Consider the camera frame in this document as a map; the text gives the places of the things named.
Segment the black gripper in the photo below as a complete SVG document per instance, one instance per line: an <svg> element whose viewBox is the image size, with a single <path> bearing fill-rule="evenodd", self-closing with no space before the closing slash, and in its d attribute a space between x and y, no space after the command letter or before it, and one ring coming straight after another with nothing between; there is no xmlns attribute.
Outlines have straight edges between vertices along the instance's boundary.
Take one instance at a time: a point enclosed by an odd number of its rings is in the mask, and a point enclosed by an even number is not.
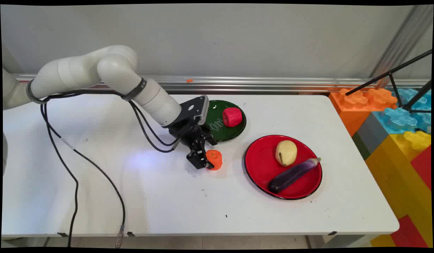
<svg viewBox="0 0 434 253"><path fill-rule="evenodd" d="M211 131L204 131L201 125L198 124L198 120L194 119L185 119L171 124L168 131L175 138L171 150L175 150L182 143L190 149L186 158L196 169L208 166L206 144L217 145Z"/></svg>

